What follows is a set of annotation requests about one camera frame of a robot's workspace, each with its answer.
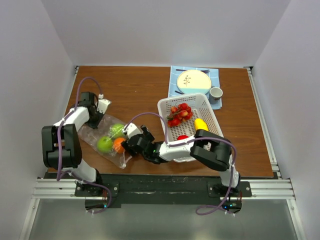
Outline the clear zip top bag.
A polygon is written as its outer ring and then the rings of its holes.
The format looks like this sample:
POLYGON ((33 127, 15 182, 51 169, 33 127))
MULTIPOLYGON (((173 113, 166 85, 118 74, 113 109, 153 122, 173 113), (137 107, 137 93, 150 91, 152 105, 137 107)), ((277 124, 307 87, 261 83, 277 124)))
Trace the clear zip top bag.
POLYGON ((132 156, 121 145, 128 139, 123 130, 125 123, 118 118, 105 114, 93 129, 84 124, 78 131, 78 136, 90 145, 98 154, 111 161, 117 167, 124 169, 132 156))

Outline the orange fake fruit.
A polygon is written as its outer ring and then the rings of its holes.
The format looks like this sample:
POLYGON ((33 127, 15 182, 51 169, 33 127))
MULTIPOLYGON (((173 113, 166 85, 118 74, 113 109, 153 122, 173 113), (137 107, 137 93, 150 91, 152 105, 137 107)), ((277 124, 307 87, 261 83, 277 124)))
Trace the orange fake fruit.
POLYGON ((117 153, 117 154, 123 154, 125 149, 122 146, 122 142, 125 142, 126 139, 123 137, 118 137, 113 141, 113 150, 117 153))

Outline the green fake apple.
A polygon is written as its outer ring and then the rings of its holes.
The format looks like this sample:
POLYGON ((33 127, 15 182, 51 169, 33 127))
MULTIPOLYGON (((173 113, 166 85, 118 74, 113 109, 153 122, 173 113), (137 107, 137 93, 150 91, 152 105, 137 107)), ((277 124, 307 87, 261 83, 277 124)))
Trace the green fake apple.
POLYGON ((97 141, 97 150, 101 153, 109 153, 113 149, 113 140, 108 136, 103 136, 97 141))
POLYGON ((124 136, 124 125, 121 123, 115 123, 109 128, 109 136, 113 139, 122 138, 124 136))

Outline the red fake apple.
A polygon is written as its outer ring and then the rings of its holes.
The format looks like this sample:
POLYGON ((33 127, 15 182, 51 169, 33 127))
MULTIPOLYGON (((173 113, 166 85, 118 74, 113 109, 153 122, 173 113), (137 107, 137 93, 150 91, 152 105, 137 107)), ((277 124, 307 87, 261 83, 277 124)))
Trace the red fake apple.
POLYGON ((181 141, 181 140, 185 140, 185 139, 188 139, 188 138, 189 138, 188 135, 180 135, 180 136, 177 137, 177 140, 181 141))

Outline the red fake cherry bunch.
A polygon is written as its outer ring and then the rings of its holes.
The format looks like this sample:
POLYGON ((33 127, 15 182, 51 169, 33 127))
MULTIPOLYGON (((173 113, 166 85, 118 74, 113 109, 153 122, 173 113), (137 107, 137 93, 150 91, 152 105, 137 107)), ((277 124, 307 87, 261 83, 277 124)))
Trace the red fake cherry bunch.
POLYGON ((170 108, 170 113, 166 117, 167 126, 177 127, 181 123, 190 120, 193 117, 192 108, 187 103, 180 103, 170 108))

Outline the yellow fake lemon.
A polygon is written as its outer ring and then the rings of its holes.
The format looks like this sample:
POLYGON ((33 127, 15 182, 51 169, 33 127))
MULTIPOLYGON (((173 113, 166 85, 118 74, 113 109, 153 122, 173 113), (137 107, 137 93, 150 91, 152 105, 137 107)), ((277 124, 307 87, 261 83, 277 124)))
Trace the yellow fake lemon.
POLYGON ((205 131, 209 130, 207 124, 201 118, 196 118, 194 120, 194 128, 195 128, 196 131, 197 130, 205 130, 205 131))

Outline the white plastic basket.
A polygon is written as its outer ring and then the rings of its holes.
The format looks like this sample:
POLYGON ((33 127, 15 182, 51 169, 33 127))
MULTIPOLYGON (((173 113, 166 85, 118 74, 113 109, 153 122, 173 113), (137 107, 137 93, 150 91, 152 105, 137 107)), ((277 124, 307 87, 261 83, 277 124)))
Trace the white plastic basket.
POLYGON ((177 107, 183 103, 188 104, 191 108, 192 118, 182 121, 178 126, 167 129, 166 138, 169 142, 176 141, 182 135, 193 136, 196 133, 194 125, 196 119, 202 119, 211 133, 221 137, 224 136, 210 102, 203 93, 191 93, 163 98, 157 103, 158 114, 166 119, 170 115, 172 107, 177 107))

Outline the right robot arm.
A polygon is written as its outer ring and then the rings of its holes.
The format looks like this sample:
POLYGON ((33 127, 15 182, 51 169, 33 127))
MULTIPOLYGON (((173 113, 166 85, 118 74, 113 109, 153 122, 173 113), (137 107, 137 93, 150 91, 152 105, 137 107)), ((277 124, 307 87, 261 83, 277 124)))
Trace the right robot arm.
POLYGON ((194 135, 176 141, 158 141, 148 128, 130 123, 123 129, 126 140, 121 144, 131 156, 141 155, 153 164, 171 161, 196 160, 209 169, 219 172, 223 192, 230 197, 240 190, 240 174, 236 170, 236 147, 226 138, 204 129, 194 135))

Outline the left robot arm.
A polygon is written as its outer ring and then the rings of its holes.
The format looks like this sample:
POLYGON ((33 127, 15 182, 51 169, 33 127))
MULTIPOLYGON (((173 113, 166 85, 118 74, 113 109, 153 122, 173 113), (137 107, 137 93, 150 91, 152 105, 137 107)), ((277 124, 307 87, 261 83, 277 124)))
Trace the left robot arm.
POLYGON ((103 94, 83 92, 66 116, 41 130, 44 165, 57 170, 57 181, 70 175, 80 191, 92 196, 101 195, 105 187, 99 171, 83 159, 78 131, 84 125, 97 129, 110 104, 103 94))

